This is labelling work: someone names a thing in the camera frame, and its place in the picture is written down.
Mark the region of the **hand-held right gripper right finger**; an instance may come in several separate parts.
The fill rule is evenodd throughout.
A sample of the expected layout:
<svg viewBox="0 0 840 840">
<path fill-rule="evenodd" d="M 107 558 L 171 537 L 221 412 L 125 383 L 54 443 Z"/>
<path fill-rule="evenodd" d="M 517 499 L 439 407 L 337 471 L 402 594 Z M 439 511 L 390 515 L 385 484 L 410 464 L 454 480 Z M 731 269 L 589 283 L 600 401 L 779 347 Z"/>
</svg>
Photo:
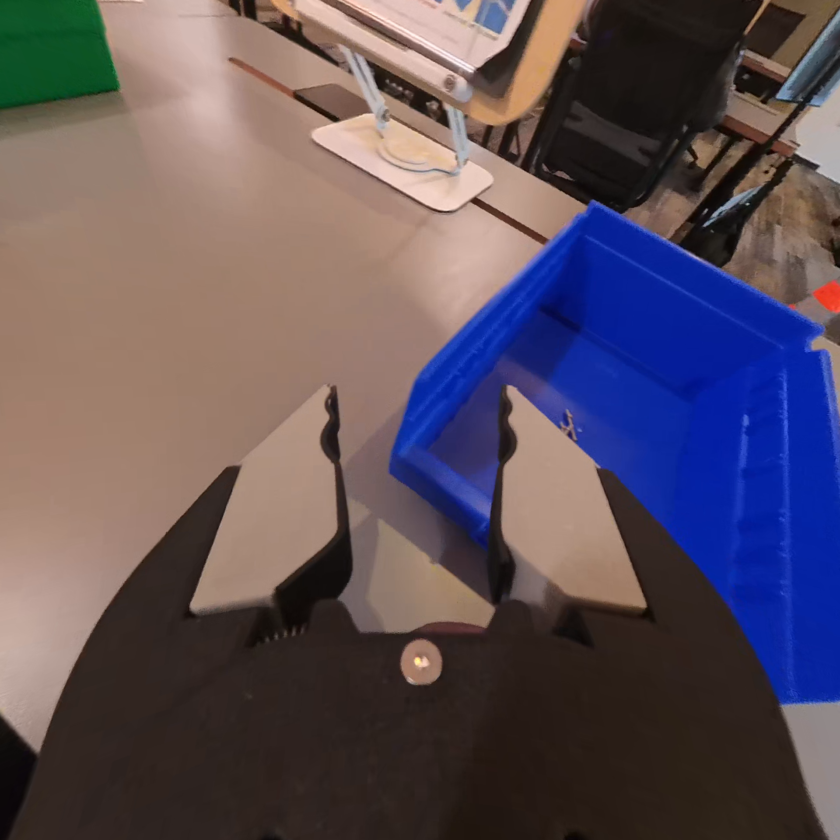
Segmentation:
<svg viewBox="0 0 840 840">
<path fill-rule="evenodd" d="M 648 605 L 598 466 L 570 427 L 504 385 L 498 428 L 487 537 L 492 602 L 522 602 L 536 617 L 559 617 L 570 606 L 644 614 Z"/>
</svg>

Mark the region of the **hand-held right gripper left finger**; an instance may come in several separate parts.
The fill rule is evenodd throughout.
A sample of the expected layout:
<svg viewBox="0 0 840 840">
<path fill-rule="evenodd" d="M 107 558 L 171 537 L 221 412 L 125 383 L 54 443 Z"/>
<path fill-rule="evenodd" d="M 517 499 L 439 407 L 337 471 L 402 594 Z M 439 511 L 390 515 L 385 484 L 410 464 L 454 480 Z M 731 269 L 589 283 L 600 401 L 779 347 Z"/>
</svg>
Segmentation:
<svg viewBox="0 0 840 840">
<path fill-rule="evenodd" d="M 323 385 L 241 461 L 192 614 L 308 617 L 342 594 L 353 558 L 339 430 L 337 388 Z"/>
</svg>

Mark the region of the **blue plastic bin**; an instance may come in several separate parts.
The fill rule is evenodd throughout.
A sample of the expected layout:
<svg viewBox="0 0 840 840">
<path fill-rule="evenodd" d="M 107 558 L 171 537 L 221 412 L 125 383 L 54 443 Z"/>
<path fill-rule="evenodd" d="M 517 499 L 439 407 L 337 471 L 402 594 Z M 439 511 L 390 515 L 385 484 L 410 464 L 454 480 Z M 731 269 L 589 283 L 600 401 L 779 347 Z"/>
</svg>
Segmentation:
<svg viewBox="0 0 840 840">
<path fill-rule="evenodd" d="M 838 408 L 822 328 L 591 204 L 416 378 L 390 472 L 487 546 L 501 387 L 558 424 L 729 605 L 785 705 L 839 696 Z"/>
</svg>

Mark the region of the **green plastic bin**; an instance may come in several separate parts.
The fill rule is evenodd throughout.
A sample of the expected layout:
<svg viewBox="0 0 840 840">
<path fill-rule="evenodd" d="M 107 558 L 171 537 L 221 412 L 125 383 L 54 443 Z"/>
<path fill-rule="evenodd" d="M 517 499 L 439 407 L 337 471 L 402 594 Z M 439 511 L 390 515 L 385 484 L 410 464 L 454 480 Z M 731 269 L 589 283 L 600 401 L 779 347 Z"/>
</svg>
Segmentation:
<svg viewBox="0 0 840 840">
<path fill-rule="evenodd" d="M 1 2 L 1 109 L 119 89 L 98 2 Z"/>
</svg>

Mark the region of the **grey desk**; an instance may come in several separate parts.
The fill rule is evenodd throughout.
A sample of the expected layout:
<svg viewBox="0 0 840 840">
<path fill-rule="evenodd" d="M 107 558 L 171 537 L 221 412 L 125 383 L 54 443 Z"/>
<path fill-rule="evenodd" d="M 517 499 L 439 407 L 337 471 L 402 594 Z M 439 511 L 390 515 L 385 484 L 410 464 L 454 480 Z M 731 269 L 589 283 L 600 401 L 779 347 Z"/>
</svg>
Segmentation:
<svg viewBox="0 0 840 840">
<path fill-rule="evenodd" d="M 65 659 L 9 837 L 825 838 L 739 620 L 612 471 L 640 616 L 494 604 L 390 472 L 546 245 L 320 149 L 210 20 L 108 17 L 119 96 L 2 115 L 2 619 L 25 676 Z M 238 465 L 323 385 L 349 583 L 192 614 Z"/>
</svg>

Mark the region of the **black desk hatch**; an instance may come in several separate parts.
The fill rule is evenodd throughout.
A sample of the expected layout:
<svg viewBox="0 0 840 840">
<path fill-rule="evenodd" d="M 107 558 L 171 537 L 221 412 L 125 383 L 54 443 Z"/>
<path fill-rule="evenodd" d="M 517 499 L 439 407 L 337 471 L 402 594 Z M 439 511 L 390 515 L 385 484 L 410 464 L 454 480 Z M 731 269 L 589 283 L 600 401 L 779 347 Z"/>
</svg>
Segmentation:
<svg viewBox="0 0 840 840">
<path fill-rule="evenodd" d="M 296 89 L 292 96 L 334 123 L 370 112 L 368 104 L 359 94 L 336 83 Z"/>
</svg>

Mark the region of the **person's black clothed torso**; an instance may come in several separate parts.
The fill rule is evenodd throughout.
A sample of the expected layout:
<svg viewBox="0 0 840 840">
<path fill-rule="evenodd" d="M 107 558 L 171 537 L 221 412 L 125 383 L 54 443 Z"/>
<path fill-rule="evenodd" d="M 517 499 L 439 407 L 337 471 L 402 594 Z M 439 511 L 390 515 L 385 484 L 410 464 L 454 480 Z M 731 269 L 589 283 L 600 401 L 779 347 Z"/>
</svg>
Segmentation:
<svg viewBox="0 0 840 840">
<path fill-rule="evenodd" d="M 37 753 L 1 717 L 1 838 L 10 834 L 26 796 Z"/>
</svg>

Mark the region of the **white document stand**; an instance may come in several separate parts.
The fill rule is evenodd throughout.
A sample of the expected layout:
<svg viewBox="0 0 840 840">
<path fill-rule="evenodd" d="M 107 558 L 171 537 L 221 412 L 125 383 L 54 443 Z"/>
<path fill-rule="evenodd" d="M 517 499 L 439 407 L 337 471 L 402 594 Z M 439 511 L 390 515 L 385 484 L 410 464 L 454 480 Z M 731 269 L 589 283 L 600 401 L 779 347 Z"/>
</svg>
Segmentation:
<svg viewBox="0 0 840 840">
<path fill-rule="evenodd" d="M 548 89 L 584 15 L 584 1 L 530 1 L 510 45 L 478 68 L 425 38 L 359 9 L 359 1 L 275 1 L 273 6 L 340 48 L 370 112 L 315 129 L 326 151 L 435 212 L 451 214 L 494 178 L 470 159 L 466 119 L 514 122 Z M 372 67 L 388 70 L 439 100 L 454 149 L 392 116 Z"/>
</svg>

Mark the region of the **black office chair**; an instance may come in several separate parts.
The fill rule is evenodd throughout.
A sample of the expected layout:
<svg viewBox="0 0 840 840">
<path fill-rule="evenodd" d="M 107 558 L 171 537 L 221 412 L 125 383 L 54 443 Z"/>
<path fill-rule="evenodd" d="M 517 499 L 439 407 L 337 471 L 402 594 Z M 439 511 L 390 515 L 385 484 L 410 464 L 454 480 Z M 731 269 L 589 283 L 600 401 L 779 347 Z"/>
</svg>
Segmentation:
<svg viewBox="0 0 840 840">
<path fill-rule="evenodd" d="M 523 161 L 577 201 L 644 203 L 726 107 L 755 1 L 595 2 Z"/>
</svg>

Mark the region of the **printed instruction sheet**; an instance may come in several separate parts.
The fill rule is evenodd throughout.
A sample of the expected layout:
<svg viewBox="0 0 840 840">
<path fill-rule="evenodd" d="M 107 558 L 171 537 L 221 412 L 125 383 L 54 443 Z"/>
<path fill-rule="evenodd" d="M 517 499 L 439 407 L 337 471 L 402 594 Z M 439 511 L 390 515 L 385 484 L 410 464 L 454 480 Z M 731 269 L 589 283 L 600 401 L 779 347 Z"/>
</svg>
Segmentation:
<svg viewBox="0 0 840 840">
<path fill-rule="evenodd" d="M 530 1 L 351 2 L 475 68 L 510 45 L 530 4 Z"/>
</svg>

